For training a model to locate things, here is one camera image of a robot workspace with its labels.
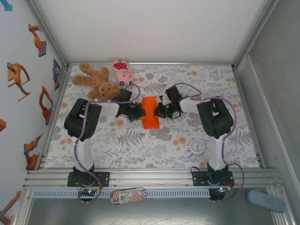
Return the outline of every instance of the clock face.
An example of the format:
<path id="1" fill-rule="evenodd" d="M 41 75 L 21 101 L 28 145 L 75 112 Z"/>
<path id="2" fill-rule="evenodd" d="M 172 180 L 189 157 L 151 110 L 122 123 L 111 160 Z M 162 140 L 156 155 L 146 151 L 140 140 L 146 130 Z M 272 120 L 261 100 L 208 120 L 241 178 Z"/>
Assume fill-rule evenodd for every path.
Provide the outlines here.
<path id="1" fill-rule="evenodd" d="M 205 150 L 205 144 L 199 139 L 194 139 L 189 144 L 189 148 L 194 154 L 202 154 Z"/>

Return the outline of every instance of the white clock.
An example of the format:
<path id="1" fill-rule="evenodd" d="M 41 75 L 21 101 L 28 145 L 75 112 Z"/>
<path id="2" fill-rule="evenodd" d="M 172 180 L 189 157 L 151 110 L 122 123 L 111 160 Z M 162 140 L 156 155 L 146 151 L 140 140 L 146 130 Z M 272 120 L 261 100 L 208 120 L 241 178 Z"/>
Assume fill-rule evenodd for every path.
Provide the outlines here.
<path id="1" fill-rule="evenodd" d="M 195 156 L 201 156 L 205 151 L 205 144 L 200 139 L 193 139 L 188 147 Z"/>

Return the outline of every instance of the pink stuffed toy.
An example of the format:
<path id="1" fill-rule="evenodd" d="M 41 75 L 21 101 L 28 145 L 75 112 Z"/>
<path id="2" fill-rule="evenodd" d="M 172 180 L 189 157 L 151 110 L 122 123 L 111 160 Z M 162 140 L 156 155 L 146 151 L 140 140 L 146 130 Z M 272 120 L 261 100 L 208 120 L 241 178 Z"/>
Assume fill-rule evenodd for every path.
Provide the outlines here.
<path id="1" fill-rule="evenodd" d="M 114 60 L 112 61 L 112 63 L 113 70 L 116 72 L 115 76 L 117 81 L 119 82 L 119 85 L 123 86 L 125 84 L 133 84 L 133 69 L 127 69 L 127 62 L 125 60 L 122 60 L 121 62 L 119 62 L 119 60 Z"/>

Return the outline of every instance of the teddy bear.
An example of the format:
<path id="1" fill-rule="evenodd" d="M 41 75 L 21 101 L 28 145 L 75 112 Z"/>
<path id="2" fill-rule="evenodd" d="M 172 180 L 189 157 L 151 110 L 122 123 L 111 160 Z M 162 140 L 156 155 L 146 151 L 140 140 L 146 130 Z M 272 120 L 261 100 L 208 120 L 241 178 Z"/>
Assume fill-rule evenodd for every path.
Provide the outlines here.
<path id="1" fill-rule="evenodd" d="M 77 75 L 72 79 L 72 82 L 74 85 L 93 87 L 88 93 L 90 99 L 112 100 L 119 96 L 121 87 L 108 82 L 109 71 L 106 67 L 102 67 L 101 72 L 98 72 L 89 63 L 82 63 L 79 68 L 90 77 Z"/>

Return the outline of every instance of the floral tablecloth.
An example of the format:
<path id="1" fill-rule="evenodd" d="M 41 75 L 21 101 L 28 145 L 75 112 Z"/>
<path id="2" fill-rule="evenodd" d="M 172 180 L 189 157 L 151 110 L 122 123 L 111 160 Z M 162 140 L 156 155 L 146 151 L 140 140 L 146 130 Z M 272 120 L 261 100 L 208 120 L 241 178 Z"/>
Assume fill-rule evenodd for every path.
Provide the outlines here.
<path id="1" fill-rule="evenodd" d="M 112 64 L 92 64 L 97 70 L 108 67 L 109 80 L 117 83 Z M 243 105 L 230 66 L 201 65 L 129 65 L 134 69 L 134 83 L 141 88 L 143 97 L 159 96 L 175 83 L 194 85 L 202 97 L 222 96 L 230 100 L 237 111 L 238 124 L 233 135 L 227 139 L 228 162 L 237 162 L 242 167 L 258 167 L 252 138 L 245 118 Z M 78 98 L 86 98 L 91 90 L 86 86 L 75 86 L 71 82 L 76 75 L 85 75 L 79 66 L 72 66 L 67 88 L 61 104 L 58 121 L 54 128 L 45 167 L 73 167 L 74 143 L 64 129 L 64 120 Z M 179 85 L 183 95 L 196 94 L 195 90 Z M 130 87 L 133 97 L 137 90 Z M 160 129 L 143 129 L 141 121 L 129 122 L 126 118 L 100 117 L 92 137 L 92 155 L 96 168 L 190 168 L 205 167 L 208 151 L 201 157 L 191 156 L 189 142 L 198 138 L 205 142 L 209 137 L 203 130 L 199 115 L 183 113 L 175 120 L 159 119 Z"/>

